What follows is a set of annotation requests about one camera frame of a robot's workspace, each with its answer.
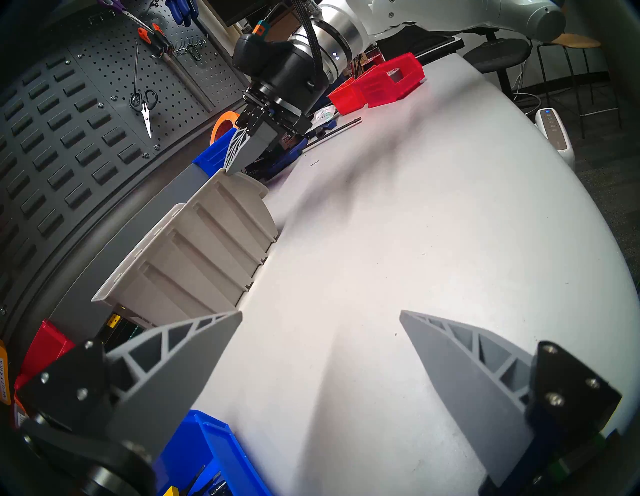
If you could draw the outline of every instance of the orange tape roll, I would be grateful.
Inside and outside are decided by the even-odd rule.
[[[238,126],[236,126],[236,120],[238,117],[240,117],[240,114],[232,111],[222,114],[216,122],[216,125],[213,127],[213,131],[211,131],[211,140],[209,144],[213,145],[214,141],[220,138],[232,127],[235,127],[237,129]]]

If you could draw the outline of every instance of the chair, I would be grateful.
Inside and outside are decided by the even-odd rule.
[[[582,102],[580,101],[580,91],[579,86],[575,79],[575,74],[573,73],[573,66],[571,64],[571,59],[569,58],[569,52],[567,48],[582,50],[582,55],[584,57],[584,64],[587,67],[587,74],[590,74],[589,71],[589,61],[587,60],[587,52],[588,49],[601,48],[600,42],[598,40],[594,40],[593,38],[589,38],[588,36],[582,35],[573,35],[571,33],[563,33],[558,36],[555,40],[550,43],[542,43],[538,45],[538,60],[540,60],[540,69],[542,69],[542,79],[545,83],[545,93],[547,94],[547,106],[551,106],[551,98],[549,97],[549,88],[547,84],[547,75],[545,74],[545,66],[542,62],[542,55],[540,54],[540,49],[542,47],[553,47],[553,46],[561,46],[564,51],[564,56],[566,57],[566,62],[569,65],[569,72],[571,73],[571,81],[573,84],[573,89],[575,90],[575,100],[578,104],[578,117],[580,118],[580,131],[582,132],[582,139],[584,139],[584,118],[589,115],[601,114],[603,112],[610,112],[613,110],[618,111],[618,124],[620,128],[622,128],[622,117],[620,116],[620,105],[618,104],[618,96],[616,95],[616,91],[613,90],[613,97],[616,101],[616,106],[604,110],[598,110],[595,112],[583,113],[582,111]],[[591,84],[591,80],[589,80],[589,90],[591,92],[591,104],[594,104],[593,100],[593,85]]]
[[[496,28],[474,28],[463,31],[480,36],[486,36],[479,47],[467,52],[464,59],[474,66],[480,73],[495,72],[498,74],[500,88],[510,100],[513,100],[511,83],[507,69],[523,63],[531,55],[532,45],[518,38],[496,38]]]

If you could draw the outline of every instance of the black cable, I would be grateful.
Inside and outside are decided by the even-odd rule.
[[[314,70],[316,73],[315,83],[320,84],[323,74],[322,55],[320,54],[320,45],[316,38],[316,32],[314,31],[314,27],[311,25],[309,13],[307,12],[305,5],[302,3],[302,0],[292,0],[292,3],[296,8],[296,12],[298,12],[300,24],[302,24],[302,27],[305,28],[305,32],[307,33],[307,40],[309,42],[309,47],[311,48],[311,55],[314,59]]]

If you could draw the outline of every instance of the black pegboard panel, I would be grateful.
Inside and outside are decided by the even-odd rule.
[[[134,13],[136,5],[146,8],[142,2],[128,3]],[[93,17],[90,26],[88,17],[100,12],[103,20]],[[121,195],[132,178],[158,166],[159,154],[214,115],[140,43],[139,87],[159,94],[150,113],[150,140],[141,115],[128,107],[136,25],[107,12],[91,7],[40,33],[36,52],[29,53],[37,62],[0,95],[0,332],[5,340],[16,329],[12,312],[18,309],[20,315],[38,289],[34,281],[41,280],[43,268],[59,258],[60,250],[70,248],[67,241],[83,223]],[[178,27],[166,14],[162,7],[142,17],[162,26],[174,42],[200,36],[196,27]],[[213,46],[200,51],[198,64],[188,54],[179,59],[197,81],[207,81],[202,87],[211,92],[217,113],[238,101],[244,86]],[[216,93],[212,74],[220,78]]]
[[[147,6],[148,3],[140,1],[127,3],[128,9],[143,22],[160,26],[172,43],[179,45],[181,40],[203,37],[193,24],[188,28],[176,25],[170,10],[163,4],[149,10]],[[104,18],[97,25],[98,29],[93,29],[88,22],[82,26],[80,21],[76,29],[81,36],[70,45],[70,50],[76,57],[81,56],[77,58],[78,63],[99,91],[116,98],[114,106],[141,140],[165,148],[209,117],[169,67],[162,60],[152,57],[147,46],[138,38],[135,23],[123,16],[114,18],[106,15]],[[159,97],[158,105],[150,112],[151,140],[148,139],[142,115],[129,109],[136,39],[139,50],[136,85],[141,89],[155,90]],[[244,86],[213,45],[207,42],[199,49],[202,60],[198,63],[186,53],[176,55],[175,59],[209,96],[214,112],[218,112],[239,100]]]

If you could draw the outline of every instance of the label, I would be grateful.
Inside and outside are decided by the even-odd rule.
[[[112,314],[109,320],[107,320],[107,325],[113,329],[118,322],[120,322],[120,316],[118,314]]]
[[[9,397],[9,381],[7,379],[7,356],[4,348],[4,343],[0,341],[0,400],[4,404],[11,404],[11,398]]]

